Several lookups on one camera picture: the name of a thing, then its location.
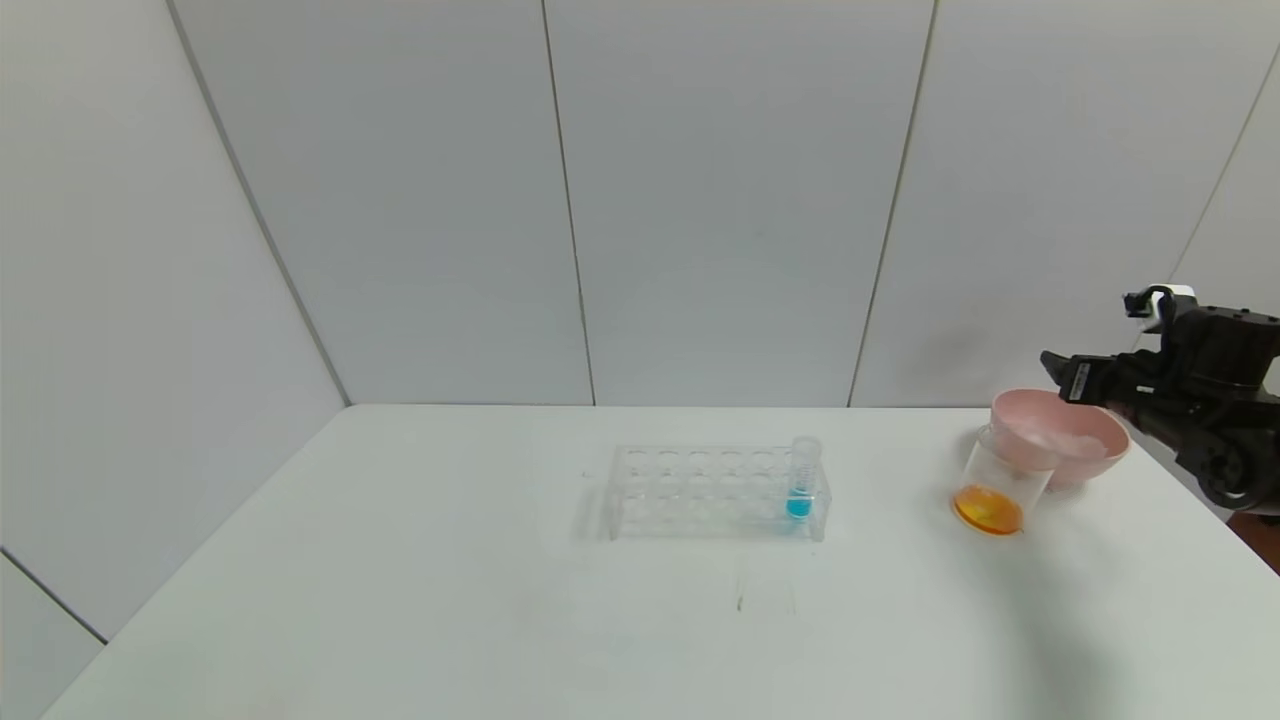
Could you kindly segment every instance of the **pink bowl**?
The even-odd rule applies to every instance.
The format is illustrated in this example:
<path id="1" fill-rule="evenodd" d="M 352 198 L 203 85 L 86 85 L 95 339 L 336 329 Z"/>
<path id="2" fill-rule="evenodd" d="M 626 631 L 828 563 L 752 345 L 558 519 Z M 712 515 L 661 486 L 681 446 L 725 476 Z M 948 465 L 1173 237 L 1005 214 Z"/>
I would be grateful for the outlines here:
<path id="1" fill-rule="evenodd" d="M 1047 389 L 1007 389 L 991 404 L 991 425 L 1011 436 L 1009 450 L 1023 456 L 1052 450 L 1061 460 L 1048 491 L 1076 487 L 1111 469 L 1129 452 L 1129 433 L 1111 413 L 1070 405 Z"/>

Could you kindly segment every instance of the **blue liquid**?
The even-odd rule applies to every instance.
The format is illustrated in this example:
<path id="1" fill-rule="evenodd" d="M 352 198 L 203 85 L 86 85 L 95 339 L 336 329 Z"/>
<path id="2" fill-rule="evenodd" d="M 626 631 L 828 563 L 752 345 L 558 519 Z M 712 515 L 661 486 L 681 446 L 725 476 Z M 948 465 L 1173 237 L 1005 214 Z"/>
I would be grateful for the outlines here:
<path id="1" fill-rule="evenodd" d="M 787 512 L 792 518 L 808 518 L 813 510 L 813 498 L 800 488 L 791 488 L 791 497 L 787 498 Z"/>

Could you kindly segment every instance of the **panel seam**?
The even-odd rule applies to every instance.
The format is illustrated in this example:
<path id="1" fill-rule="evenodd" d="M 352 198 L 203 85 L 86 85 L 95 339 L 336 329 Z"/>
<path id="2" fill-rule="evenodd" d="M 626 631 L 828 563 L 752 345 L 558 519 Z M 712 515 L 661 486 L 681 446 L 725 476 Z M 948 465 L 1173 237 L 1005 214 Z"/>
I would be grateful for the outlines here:
<path id="1" fill-rule="evenodd" d="M 173 19 L 174 29 L 178 32 L 178 41 L 182 44 L 182 51 L 187 55 L 187 64 L 191 65 L 191 72 L 196 76 L 196 85 L 200 87 L 200 95 L 205 99 L 205 108 L 209 110 L 209 117 L 214 120 L 214 129 L 218 131 L 218 138 L 223 143 L 227 159 L 230 160 L 232 170 L 236 173 L 236 179 L 241 186 L 241 192 L 244 193 L 244 201 L 248 202 L 248 208 L 253 213 L 253 220 L 257 223 L 259 232 L 262 233 L 262 240 L 266 242 L 266 247 L 271 252 L 271 259 L 275 260 L 275 266 L 280 272 L 280 277 L 284 279 L 284 286 L 289 290 L 289 296 L 293 297 L 293 305 L 297 306 L 298 315 L 302 316 L 302 324 L 306 325 L 307 333 L 311 336 L 311 342 L 315 345 L 316 352 L 320 354 L 320 361 L 324 363 L 325 372 L 329 373 L 329 379 L 333 380 L 333 386 L 338 391 L 338 397 L 342 398 L 342 405 L 344 407 L 351 407 L 351 397 L 347 395 L 347 388 L 342 384 L 342 378 L 338 377 L 338 370 L 334 368 L 333 360 L 329 357 L 329 351 L 325 350 L 324 343 L 320 341 L 320 333 L 316 331 L 316 325 L 311 320 L 311 314 L 307 313 L 306 305 L 302 304 L 302 296 L 298 293 L 298 287 L 293 283 L 293 277 L 289 275 L 289 269 L 284 265 L 284 258 L 280 255 L 280 249 L 275 243 L 275 237 L 271 234 L 271 229 L 266 224 L 266 217 L 262 214 L 262 209 L 257 204 L 257 197 L 253 196 L 253 191 L 250 188 L 248 178 L 244 176 L 244 169 L 241 167 L 239 158 L 236 156 L 236 150 L 232 147 L 230 137 L 227 135 L 227 127 L 223 124 L 221 115 L 218 114 L 218 106 L 214 104 L 214 96 L 209 91 L 209 83 L 205 81 L 205 73 L 200 69 L 200 63 L 196 60 L 196 51 L 191 45 L 191 38 L 187 36 L 187 28 L 182 24 L 182 15 L 178 14 L 178 5 L 175 4 L 175 0 L 165 0 L 165 5 L 169 8 L 169 17 Z"/>
<path id="2" fill-rule="evenodd" d="M 68 618 L 76 620 L 76 624 L 83 628 L 86 633 L 93 635 L 93 639 L 96 639 L 102 644 L 108 643 L 106 635 L 93 629 L 93 625 L 90 625 L 88 620 L 81 618 L 78 612 L 76 612 L 74 610 L 72 610 L 69 605 L 63 602 L 63 598 L 58 597 L 58 593 L 55 593 L 49 585 L 41 582 L 41 579 L 37 578 L 36 574 L 32 573 L 29 568 L 23 565 L 22 561 L 14 557 L 13 552 L 10 552 L 9 548 L 0 547 L 0 556 L 8 560 L 19 573 L 22 573 L 28 580 L 31 580 L 31 584 L 36 585 L 40 589 L 40 592 L 45 593 L 45 597 L 52 601 L 52 603 L 56 605 L 63 612 L 65 612 Z"/>
<path id="3" fill-rule="evenodd" d="M 1262 85 L 1258 86 L 1257 95 L 1253 96 L 1253 102 L 1249 105 L 1249 111 L 1244 114 L 1244 122 L 1240 124 L 1240 132 L 1235 136 L 1235 142 L 1231 143 L 1231 151 L 1226 154 L 1226 161 L 1222 163 L 1222 169 L 1217 173 L 1217 181 L 1213 182 L 1213 190 L 1208 193 L 1208 200 L 1204 201 L 1204 206 L 1201 208 L 1199 217 L 1196 218 L 1196 224 L 1192 225 L 1192 234 L 1187 238 L 1183 245 L 1181 252 L 1178 254 L 1178 260 L 1174 261 L 1174 269 L 1169 272 L 1170 283 L 1178 277 L 1178 269 L 1183 266 L 1183 260 L 1187 259 L 1187 254 L 1192 249 L 1192 242 L 1196 240 L 1196 234 L 1199 233 L 1199 227 L 1208 215 L 1208 209 L 1213 205 L 1213 200 L 1217 197 L 1219 190 L 1222 187 L 1222 181 L 1226 179 L 1226 172 L 1231 168 L 1231 160 L 1235 159 L 1235 152 L 1240 149 L 1240 142 L 1244 140 L 1245 131 L 1249 129 L 1249 120 L 1253 119 L 1253 111 L 1257 110 L 1258 102 L 1262 100 L 1262 94 L 1267 88 L 1267 81 L 1271 79 L 1271 73 L 1276 69 L 1276 59 L 1280 58 L 1280 44 L 1276 45 L 1275 53 L 1271 54 L 1271 63 L 1267 65 L 1267 70 L 1262 73 Z M 1142 346 L 1143 333 L 1138 333 L 1138 340 L 1133 341 L 1132 352 Z"/>
<path id="4" fill-rule="evenodd" d="M 897 214 L 897 199 L 902 192 L 902 176 L 906 173 L 906 158 L 911 150 L 911 136 L 915 132 L 915 114 L 920 108 L 920 94 L 924 88 L 924 72 L 929 65 L 929 50 L 933 47 L 933 27 L 938 20 L 938 5 L 941 0 L 933 0 L 933 9 L 929 12 L 929 29 L 924 35 L 924 50 L 920 53 L 920 73 L 915 79 L 915 95 L 911 99 L 911 114 L 906 120 L 906 135 L 902 137 L 902 155 L 897 164 L 897 178 L 893 181 L 893 199 L 888 204 L 888 218 L 884 220 L 884 237 L 881 240 L 881 252 L 876 261 L 876 277 L 872 281 L 872 296 L 867 302 L 867 318 L 863 322 L 861 338 L 858 342 L 858 357 L 854 359 L 854 378 L 849 383 L 849 401 L 845 407 L 854 406 L 854 388 L 858 387 L 858 372 L 863 366 L 863 354 L 867 350 L 867 336 L 872 327 L 872 313 L 876 310 L 876 292 L 879 290 L 881 273 L 884 270 L 884 256 L 888 252 L 888 237 L 893 231 L 893 218 Z"/>
<path id="5" fill-rule="evenodd" d="M 577 311 L 582 322 L 582 351 L 586 354 L 586 383 L 591 388 L 591 406 L 595 406 L 595 373 L 591 369 L 591 338 L 586 332 L 586 299 L 582 293 L 582 264 L 577 259 L 577 231 L 573 225 L 573 200 L 568 193 L 568 161 L 564 159 L 564 129 L 559 117 L 559 94 L 556 88 L 556 61 L 552 59 L 552 28 L 547 19 L 547 0 L 539 3 L 543 9 L 543 36 L 547 40 L 547 73 L 552 81 L 552 106 L 556 110 L 556 140 L 561 151 L 561 176 L 564 178 L 564 209 L 568 213 L 568 241 L 573 251 L 573 277 L 577 279 Z"/>

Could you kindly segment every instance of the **test tube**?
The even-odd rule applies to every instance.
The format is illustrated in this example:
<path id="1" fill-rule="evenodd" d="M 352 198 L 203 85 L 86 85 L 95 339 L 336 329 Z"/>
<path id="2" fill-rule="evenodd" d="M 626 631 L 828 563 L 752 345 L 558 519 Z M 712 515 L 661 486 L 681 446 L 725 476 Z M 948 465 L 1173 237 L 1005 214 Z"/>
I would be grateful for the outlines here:
<path id="1" fill-rule="evenodd" d="M 791 491 L 787 493 L 787 514 L 792 518 L 808 518 L 813 510 L 820 460 L 822 443 L 818 438 L 805 436 L 791 441 Z"/>
<path id="2" fill-rule="evenodd" d="M 1053 452 L 987 425 L 978 432 L 951 507 L 974 529 L 1011 536 L 1024 528 L 1057 462 Z"/>

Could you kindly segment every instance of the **orange liquid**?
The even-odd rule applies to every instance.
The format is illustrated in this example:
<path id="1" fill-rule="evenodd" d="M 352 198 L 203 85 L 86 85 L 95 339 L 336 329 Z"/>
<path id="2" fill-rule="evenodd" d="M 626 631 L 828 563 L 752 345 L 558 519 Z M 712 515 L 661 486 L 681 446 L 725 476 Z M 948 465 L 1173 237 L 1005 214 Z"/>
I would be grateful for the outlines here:
<path id="1" fill-rule="evenodd" d="M 982 486 L 965 486 L 951 498 L 961 520 L 993 536 L 1011 536 L 1023 529 L 1023 509 L 1002 493 Z"/>

